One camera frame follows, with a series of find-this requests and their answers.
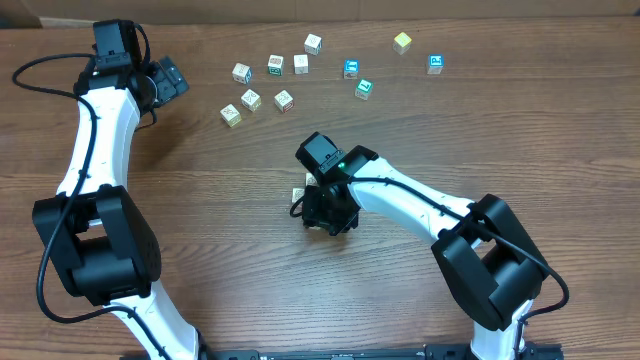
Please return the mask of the white block red trim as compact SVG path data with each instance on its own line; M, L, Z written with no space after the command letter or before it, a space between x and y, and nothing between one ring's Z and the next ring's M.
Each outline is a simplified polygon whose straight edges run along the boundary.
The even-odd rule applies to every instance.
M295 203L296 201L301 199L304 196L304 193L305 193L304 188L293 188L291 202Z

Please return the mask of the yellow top block far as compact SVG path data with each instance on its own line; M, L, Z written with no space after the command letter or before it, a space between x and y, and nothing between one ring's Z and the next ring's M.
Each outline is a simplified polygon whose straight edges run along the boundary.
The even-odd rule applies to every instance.
M406 53L412 44L412 38L405 32L401 32L395 36L393 41L393 49L399 55Z

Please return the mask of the white block top centre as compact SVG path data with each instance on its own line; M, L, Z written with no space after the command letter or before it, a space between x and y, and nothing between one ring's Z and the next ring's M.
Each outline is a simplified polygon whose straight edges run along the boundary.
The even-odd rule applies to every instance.
M322 48L322 38L315 34L310 33L305 42L304 50L306 53L317 56Z

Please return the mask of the white block green side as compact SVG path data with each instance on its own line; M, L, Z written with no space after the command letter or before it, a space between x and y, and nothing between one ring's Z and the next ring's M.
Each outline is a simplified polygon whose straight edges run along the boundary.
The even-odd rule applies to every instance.
M284 57L272 54L267 63L267 70L270 75L281 76L283 73Z

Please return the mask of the blue T block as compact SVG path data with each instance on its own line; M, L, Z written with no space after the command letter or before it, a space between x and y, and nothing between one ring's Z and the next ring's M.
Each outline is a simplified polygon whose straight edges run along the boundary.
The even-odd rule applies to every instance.
M343 77L345 79L357 79L359 74L359 61L356 59L346 59L343 67Z

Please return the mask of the white block blue side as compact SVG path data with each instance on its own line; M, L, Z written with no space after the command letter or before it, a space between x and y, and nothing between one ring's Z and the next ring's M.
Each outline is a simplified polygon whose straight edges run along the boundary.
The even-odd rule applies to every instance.
M232 70L233 80L242 84L249 84L251 82L252 75L253 72L251 67L242 63L237 63Z

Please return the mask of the white block elephant picture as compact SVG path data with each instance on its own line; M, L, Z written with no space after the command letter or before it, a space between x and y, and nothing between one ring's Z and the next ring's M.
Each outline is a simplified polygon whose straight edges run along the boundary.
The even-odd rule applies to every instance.
M311 173L306 173L305 174L305 184L307 186L317 186L318 182L317 182L316 178Z

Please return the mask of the plain white number block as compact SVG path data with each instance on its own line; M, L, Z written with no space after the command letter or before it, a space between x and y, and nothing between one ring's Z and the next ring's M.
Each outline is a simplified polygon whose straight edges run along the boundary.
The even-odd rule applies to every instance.
M309 59L306 54L295 55L293 57L294 73L296 75L309 73Z

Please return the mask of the green L block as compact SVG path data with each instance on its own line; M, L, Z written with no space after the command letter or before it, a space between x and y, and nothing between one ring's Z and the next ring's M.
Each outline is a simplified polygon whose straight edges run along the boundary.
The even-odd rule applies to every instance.
M370 97L373 88L373 82L366 79L360 79L356 86L354 95L362 100L367 100Z

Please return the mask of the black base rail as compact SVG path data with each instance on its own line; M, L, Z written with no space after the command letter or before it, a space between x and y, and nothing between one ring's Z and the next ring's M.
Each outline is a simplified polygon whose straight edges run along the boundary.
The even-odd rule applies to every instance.
M470 360L477 359L470 345L426 345L423 348L336 350L309 352L258 352L256 350L210 351L200 359L209 360ZM527 342L518 359L563 360L559 344L538 345Z

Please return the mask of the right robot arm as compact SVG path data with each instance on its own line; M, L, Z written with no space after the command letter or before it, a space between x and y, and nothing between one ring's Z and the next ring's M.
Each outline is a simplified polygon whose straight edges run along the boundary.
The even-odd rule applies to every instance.
M350 152L315 132L295 154L315 182L290 210L330 235L383 215L424 240L459 307L473 320L469 345L428 345L427 359L560 359L558 345L527 342L523 330L550 269L511 208L444 194L396 170L376 152Z

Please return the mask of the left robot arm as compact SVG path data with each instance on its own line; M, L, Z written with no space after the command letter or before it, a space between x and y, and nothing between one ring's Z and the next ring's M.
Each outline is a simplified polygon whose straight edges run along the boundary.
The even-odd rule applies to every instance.
M79 126L66 175L54 197L38 200L32 220L45 247L36 298L51 320L70 324L111 313L148 359L206 359L199 331L178 312L160 281L161 253L127 191L140 119L189 86L170 58L150 58L143 28L130 20L93 25L95 43L68 97Z

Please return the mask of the blue P block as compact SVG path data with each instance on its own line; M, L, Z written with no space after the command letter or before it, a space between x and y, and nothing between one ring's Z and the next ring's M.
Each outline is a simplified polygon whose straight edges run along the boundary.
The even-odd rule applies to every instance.
M427 73L429 75L438 75L444 69L444 57L440 54L432 54L428 56Z

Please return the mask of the white block red side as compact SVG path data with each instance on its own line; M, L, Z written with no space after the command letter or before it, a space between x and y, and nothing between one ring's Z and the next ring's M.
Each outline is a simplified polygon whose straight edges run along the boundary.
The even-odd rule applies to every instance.
M294 99L286 90L282 90L274 96L274 103L282 113L286 113L294 107Z

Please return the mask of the white X block yellow side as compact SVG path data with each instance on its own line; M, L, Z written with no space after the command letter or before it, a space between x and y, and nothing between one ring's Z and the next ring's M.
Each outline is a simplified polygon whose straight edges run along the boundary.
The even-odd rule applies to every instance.
M255 91L248 89L241 96L242 104L251 112L255 112L261 105L261 96Z

